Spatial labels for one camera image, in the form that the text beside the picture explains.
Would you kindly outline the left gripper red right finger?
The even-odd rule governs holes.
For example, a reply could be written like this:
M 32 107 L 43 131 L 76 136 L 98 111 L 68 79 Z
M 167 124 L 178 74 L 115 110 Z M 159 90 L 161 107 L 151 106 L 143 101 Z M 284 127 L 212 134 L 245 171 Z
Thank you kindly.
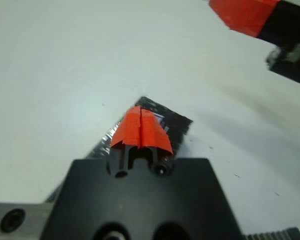
M 150 170 L 159 177 L 170 175 L 174 168 L 174 152 L 170 138 L 153 112 L 141 109 L 141 152 L 148 160 Z

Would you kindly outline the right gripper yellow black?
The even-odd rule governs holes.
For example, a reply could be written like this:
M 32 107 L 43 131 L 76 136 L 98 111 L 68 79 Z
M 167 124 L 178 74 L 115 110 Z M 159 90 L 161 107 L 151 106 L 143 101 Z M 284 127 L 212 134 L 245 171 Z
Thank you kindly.
M 210 8 L 230 30 L 276 47 L 266 58 L 271 72 L 300 83 L 300 5 L 292 0 L 210 0 Z

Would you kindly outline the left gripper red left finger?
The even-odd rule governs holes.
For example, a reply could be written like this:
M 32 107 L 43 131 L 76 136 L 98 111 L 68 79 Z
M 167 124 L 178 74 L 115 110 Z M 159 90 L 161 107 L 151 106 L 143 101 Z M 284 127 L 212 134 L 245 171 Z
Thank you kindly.
M 141 146 L 141 108 L 127 110 L 110 144 L 107 169 L 113 177 L 125 177 Z

